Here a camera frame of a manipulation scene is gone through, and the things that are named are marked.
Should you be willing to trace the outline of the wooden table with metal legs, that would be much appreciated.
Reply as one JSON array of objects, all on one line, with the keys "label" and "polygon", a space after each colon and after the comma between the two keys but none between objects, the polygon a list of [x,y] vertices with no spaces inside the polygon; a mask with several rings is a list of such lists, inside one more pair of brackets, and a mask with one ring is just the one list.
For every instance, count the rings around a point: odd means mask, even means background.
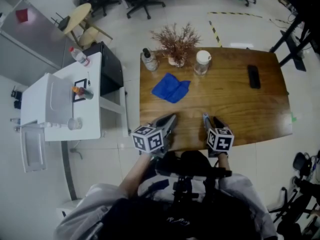
[{"label": "wooden table with metal legs", "polygon": [[[253,144],[291,135],[292,117],[289,94],[274,53],[241,48],[210,47],[212,61],[205,75],[192,65],[177,68],[165,57],[149,71],[140,65],[139,119],[149,123],[166,114],[177,115],[173,131],[173,151],[203,150],[206,131],[203,114],[218,117],[234,134],[235,146]],[[258,68],[260,89],[250,87],[248,65]],[[189,91],[177,103],[152,94],[165,76],[190,81]]]}]

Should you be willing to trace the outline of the black metal stand frame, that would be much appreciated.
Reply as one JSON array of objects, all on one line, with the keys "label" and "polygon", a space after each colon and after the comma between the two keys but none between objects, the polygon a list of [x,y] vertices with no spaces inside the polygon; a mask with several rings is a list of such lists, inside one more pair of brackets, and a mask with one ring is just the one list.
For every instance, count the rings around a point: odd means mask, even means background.
[{"label": "black metal stand frame", "polygon": [[295,68],[298,71],[306,72],[306,66],[303,62],[303,53],[308,48],[306,46],[310,44],[310,48],[313,48],[312,43],[316,40],[314,34],[311,32],[308,25],[304,24],[302,28],[301,37],[298,38],[294,31],[303,22],[302,17],[297,14],[291,25],[286,31],[281,31],[282,37],[276,42],[276,44],[269,50],[270,53],[275,53],[275,51],[283,44],[286,43],[289,54],[281,60],[279,63],[280,67],[287,64],[289,61],[293,60]]}]

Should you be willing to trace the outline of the grey metal cabinet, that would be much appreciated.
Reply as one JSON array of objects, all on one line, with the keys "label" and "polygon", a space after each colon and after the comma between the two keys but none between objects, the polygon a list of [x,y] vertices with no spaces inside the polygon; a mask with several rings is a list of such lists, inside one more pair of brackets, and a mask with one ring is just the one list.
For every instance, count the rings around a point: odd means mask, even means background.
[{"label": "grey metal cabinet", "polygon": [[[16,10],[28,9],[19,23]],[[28,0],[22,0],[0,25],[0,75],[30,86],[72,61],[70,40]]]}]

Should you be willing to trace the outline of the black phone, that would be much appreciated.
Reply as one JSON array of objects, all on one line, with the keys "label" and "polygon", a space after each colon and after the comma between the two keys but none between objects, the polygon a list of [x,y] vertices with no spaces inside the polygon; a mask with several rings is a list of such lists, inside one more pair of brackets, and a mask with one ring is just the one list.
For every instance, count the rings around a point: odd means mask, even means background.
[{"label": "black phone", "polygon": [[248,65],[247,66],[248,78],[249,78],[249,85],[252,89],[260,89],[261,82],[259,76],[259,70],[255,65]]}]

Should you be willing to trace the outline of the person's right forearm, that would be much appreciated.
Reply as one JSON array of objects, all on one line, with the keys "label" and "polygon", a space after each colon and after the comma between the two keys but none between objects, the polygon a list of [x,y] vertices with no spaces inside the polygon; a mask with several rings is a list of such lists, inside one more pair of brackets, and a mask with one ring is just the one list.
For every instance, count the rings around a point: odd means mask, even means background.
[{"label": "person's right forearm", "polygon": [[221,152],[218,156],[217,156],[218,160],[218,167],[219,168],[224,168],[227,171],[230,171],[230,164],[229,164],[229,158],[228,158],[228,154]]}]

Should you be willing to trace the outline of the round wooden stool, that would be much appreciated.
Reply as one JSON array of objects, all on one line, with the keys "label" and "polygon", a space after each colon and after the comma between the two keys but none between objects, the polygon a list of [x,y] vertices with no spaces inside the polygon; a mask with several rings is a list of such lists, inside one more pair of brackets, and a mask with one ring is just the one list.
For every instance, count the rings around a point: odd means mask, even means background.
[{"label": "round wooden stool", "polygon": [[100,34],[104,35],[105,37],[107,37],[111,41],[113,40],[113,38],[109,34],[107,34],[105,31],[103,31],[101,28],[99,28],[98,26],[96,26],[95,24],[93,24],[92,22],[90,22],[87,19],[87,16],[90,14],[91,9],[92,9],[92,6],[90,3],[84,3],[84,4],[76,7],[74,9],[74,11],[69,15],[68,24],[67,24],[66,28],[62,31],[65,35],[71,34],[75,43],[81,48],[88,47],[89,45],[88,46],[80,46],[80,44],[79,44],[80,37],[77,38],[74,33],[74,29],[76,27],[81,27],[83,29],[83,32],[90,27],[94,27],[94,28],[101,30],[103,32]]}]

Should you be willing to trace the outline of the black low cabinet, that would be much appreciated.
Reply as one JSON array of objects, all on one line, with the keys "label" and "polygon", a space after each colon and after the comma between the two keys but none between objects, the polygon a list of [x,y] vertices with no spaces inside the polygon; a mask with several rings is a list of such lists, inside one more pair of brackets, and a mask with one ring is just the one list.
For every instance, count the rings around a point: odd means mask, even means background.
[{"label": "black low cabinet", "polygon": [[117,91],[124,86],[123,71],[120,60],[103,41],[92,44],[91,47],[83,51],[86,56],[91,56],[98,52],[100,52],[102,55],[100,71],[100,95],[104,96]]}]

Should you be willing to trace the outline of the clear glass cup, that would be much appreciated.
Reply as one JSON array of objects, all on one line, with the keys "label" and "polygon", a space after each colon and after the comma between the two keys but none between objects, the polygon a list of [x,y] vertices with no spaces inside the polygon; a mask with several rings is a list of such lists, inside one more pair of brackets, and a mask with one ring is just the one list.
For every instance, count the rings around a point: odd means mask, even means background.
[{"label": "clear glass cup", "polygon": [[78,118],[70,118],[67,122],[67,128],[70,131],[80,130],[83,126],[82,119]]}]

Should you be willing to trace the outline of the black floor equipment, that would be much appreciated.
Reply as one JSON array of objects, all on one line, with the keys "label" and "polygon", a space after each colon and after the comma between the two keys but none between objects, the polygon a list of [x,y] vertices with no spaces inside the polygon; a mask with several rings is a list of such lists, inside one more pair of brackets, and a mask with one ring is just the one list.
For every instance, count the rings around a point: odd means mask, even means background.
[{"label": "black floor equipment", "polygon": [[22,95],[23,92],[16,89],[16,86],[13,87],[11,91],[11,97],[14,98],[13,106],[15,109],[20,110],[22,106]]}]

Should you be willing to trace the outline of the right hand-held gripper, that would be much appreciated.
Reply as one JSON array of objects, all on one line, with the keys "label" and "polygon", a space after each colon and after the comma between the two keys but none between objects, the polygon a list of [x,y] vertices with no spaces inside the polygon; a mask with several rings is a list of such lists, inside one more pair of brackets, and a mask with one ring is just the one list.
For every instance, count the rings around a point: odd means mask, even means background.
[{"label": "right hand-held gripper", "polygon": [[206,145],[209,157],[227,154],[232,149],[235,138],[225,122],[216,116],[213,117],[213,122],[216,128],[209,128],[207,131]]}]

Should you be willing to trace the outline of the blue cloth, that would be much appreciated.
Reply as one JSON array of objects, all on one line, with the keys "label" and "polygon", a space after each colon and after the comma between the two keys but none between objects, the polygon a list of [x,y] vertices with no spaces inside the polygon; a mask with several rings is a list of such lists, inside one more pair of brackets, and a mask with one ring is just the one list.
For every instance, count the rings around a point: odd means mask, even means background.
[{"label": "blue cloth", "polygon": [[166,73],[151,93],[162,100],[176,104],[187,95],[190,83],[190,80],[179,81],[173,74]]}]

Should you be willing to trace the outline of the dried plant in pot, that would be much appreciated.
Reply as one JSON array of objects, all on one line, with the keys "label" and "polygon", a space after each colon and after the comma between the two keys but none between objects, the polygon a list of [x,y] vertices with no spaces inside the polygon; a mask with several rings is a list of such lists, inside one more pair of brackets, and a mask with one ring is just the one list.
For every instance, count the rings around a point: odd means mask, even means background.
[{"label": "dried plant in pot", "polygon": [[165,25],[159,31],[151,31],[151,39],[160,44],[163,56],[173,62],[177,68],[188,63],[190,56],[200,43],[201,37],[190,22],[181,29],[177,24]]}]

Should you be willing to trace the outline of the white table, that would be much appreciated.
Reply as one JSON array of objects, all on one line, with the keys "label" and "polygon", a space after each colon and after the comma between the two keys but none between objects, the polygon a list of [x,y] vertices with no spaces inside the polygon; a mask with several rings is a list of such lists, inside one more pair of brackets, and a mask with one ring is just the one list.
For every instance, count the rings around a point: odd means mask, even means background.
[{"label": "white table", "polygon": [[81,129],[69,130],[67,125],[60,128],[45,128],[44,140],[46,142],[99,139],[102,135],[101,109],[120,114],[123,135],[125,137],[128,136],[125,89],[123,87],[119,89],[119,104],[103,98],[100,94],[102,54],[97,52],[90,55],[89,59],[89,67],[84,67],[78,62],[74,62],[52,74],[70,81],[72,88],[76,81],[87,79],[87,72],[89,72],[91,85],[87,86],[87,89],[93,93],[93,98],[72,102],[72,118],[81,118]]}]

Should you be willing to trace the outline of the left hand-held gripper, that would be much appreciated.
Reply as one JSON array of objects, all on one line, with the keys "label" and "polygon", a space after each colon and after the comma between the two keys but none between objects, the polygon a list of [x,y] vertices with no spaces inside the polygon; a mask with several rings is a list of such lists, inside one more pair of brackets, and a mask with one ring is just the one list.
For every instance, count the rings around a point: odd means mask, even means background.
[{"label": "left hand-held gripper", "polygon": [[163,158],[171,148],[172,131],[177,125],[175,113],[160,116],[150,126],[140,126],[131,133],[134,148],[141,153]]}]

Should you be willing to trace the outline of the glass jar with white lid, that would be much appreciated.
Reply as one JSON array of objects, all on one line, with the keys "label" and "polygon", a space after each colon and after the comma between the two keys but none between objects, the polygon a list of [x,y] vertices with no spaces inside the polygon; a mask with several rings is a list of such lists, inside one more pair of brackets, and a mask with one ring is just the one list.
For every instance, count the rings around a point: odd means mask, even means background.
[{"label": "glass jar with white lid", "polygon": [[200,50],[196,53],[195,64],[193,67],[194,72],[203,76],[207,73],[210,65],[211,65],[211,54],[206,50]]}]

